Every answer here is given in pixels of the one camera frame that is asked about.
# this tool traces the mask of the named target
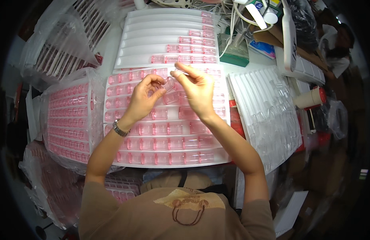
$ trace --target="hand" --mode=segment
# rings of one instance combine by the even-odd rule
[[[182,63],[176,63],[175,66],[189,74],[185,75],[179,71],[170,72],[170,74],[183,86],[187,94],[189,105],[193,111],[201,120],[214,115],[213,77]]]
[[[134,88],[128,109],[122,116],[123,122],[127,122],[126,125],[131,127],[150,113],[156,101],[166,93],[166,89],[160,88],[164,82],[162,77],[148,74]],[[150,97],[148,97],[149,91],[154,92]]]

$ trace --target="red object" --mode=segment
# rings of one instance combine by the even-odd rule
[[[326,92],[323,88],[320,88],[320,97],[321,97],[322,103],[326,103]]]

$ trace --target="finger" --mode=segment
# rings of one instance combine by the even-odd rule
[[[154,86],[151,86],[150,88],[149,88],[149,91],[153,91],[154,93],[157,91],[157,89],[154,87]]]
[[[141,84],[144,85],[144,86],[147,86],[148,84],[150,84],[152,82],[164,83],[165,80],[161,76],[159,76],[159,75],[156,75],[156,74],[148,74],[141,81]]]
[[[158,82],[152,82],[152,86],[154,86],[156,88],[160,88],[161,84],[158,83]]]
[[[189,76],[191,76],[192,78],[199,78],[205,74],[204,72],[196,68],[192,68],[191,66],[187,66],[180,62],[176,62],[174,65],[176,66],[176,68],[183,70],[184,72],[189,74]]]
[[[150,96],[149,100],[155,103],[159,98],[161,98],[166,93],[166,89],[160,88],[152,96]]]
[[[182,85],[185,91],[190,91],[191,88],[194,86],[194,81],[190,81],[188,76],[179,72],[179,71],[171,71],[170,74],[177,79],[177,81]]]

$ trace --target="white lamp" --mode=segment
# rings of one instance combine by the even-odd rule
[[[254,6],[254,4],[248,4],[245,6],[252,17],[255,19],[255,22],[258,24],[259,28],[265,29],[267,28],[264,18],[259,13],[258,9]]]

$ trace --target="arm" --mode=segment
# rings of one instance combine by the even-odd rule
[[[186,76],[181,72],[171,72],[187,93],[189,105],[244,173],[244,203],[255,199],[269,200],[264,166],[258,153],[214,112],[212,100],[214,79],[182,63],[176,63],[176,67],[189,74]]]
[[[163,88],[157,90],[163,83],[162,77],[149,74],[134,88],[128,109],[117,123],[122,131],[128,132],[137,121],[150,113],[156,101],[166,93]],[[151,97],[148,97],[149,91],[154,92]],[[123,141],[124,138],[113,129],[104,137],[89,158],[85,184],[87,182],[104,184],[105,176]]]

